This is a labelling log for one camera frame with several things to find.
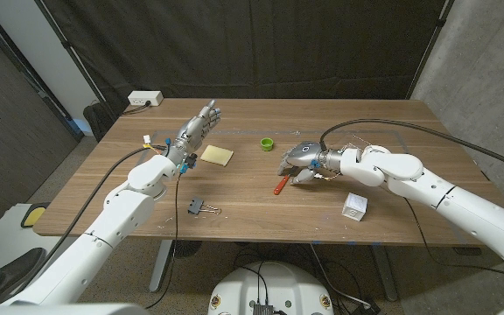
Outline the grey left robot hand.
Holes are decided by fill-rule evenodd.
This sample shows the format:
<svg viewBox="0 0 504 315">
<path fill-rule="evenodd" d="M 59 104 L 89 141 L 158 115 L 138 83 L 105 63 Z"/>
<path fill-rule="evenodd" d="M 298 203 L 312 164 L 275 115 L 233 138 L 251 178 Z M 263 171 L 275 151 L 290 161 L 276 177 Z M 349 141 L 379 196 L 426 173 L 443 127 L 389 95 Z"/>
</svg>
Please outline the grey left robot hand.
<svg viewBox="0 0 504 315">
<path fill-rule="evenodd" d="M 196 116 L 188 120 L 178 131 L 176 138 L 166 154 L 175 165 L 194 153 L 207 134 L 221 119 L 221 110 L 215 107 L 216 100 L 211 100 Z"/>
</svg>

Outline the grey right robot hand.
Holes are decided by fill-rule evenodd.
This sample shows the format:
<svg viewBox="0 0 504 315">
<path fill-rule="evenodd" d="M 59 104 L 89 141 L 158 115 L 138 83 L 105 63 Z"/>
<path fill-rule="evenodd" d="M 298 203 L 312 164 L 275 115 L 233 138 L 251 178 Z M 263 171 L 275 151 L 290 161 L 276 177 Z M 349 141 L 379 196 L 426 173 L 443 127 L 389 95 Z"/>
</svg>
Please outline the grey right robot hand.
<svg viewBox="0 0 504 315">
<path fill-rule="evenodd" d="M 297 144 L 282 155 L 277 174 L 279 176 L 290 174 L 291 169 L 295 167 L 299 173 L 291 181 L 293 185 L 310 181 L 319 173 L 318 169 L 329 170 L 325 154 L 319 143 L 302 142 Z"/>
</svg>

